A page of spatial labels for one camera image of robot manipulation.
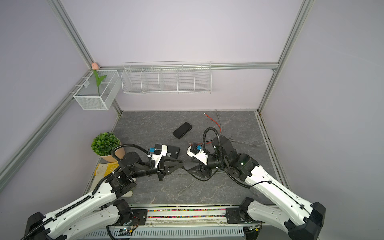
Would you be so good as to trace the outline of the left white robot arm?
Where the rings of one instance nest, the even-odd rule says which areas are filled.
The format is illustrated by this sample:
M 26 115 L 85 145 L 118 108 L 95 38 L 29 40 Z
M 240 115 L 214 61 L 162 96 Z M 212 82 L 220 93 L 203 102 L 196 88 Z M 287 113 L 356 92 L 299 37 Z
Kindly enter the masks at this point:
M 72 240 L 101 227 L 139 224 L 122 196 L 136 186 L 135 179 L 157 175 L 163 180 L 183 165 L 168 156 L 161 156 L 158 164 L 153 160 L 145 164 L 136 152 L 127 153 L 118 163 L 118 169 L 102 178 L 92 192 L 56 211 L 30 216 L 23 239 Z

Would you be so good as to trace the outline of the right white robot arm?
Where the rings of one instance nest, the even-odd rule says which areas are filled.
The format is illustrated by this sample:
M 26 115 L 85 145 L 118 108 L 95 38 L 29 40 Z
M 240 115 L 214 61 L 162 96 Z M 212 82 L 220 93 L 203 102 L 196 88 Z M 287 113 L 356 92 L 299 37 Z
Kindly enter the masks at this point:
M 187 155 L 196 166 L 185 170 L 200 178 L 211 178 L 213 170 L 224 171 L 232 180 L 247 189 L 256 189 L 274 206 L 246 198 L 235 209 L 232 218 L 238 222 L 266 223 L 287 233 L 292 240 L 316 240 L 324 226 L 326 208 L 319 202 L 311 203 L 273 178 L 254 158 L 238 153 L 224 136 L 212 141 L 212 154 L 203 146 L 193 144 Z

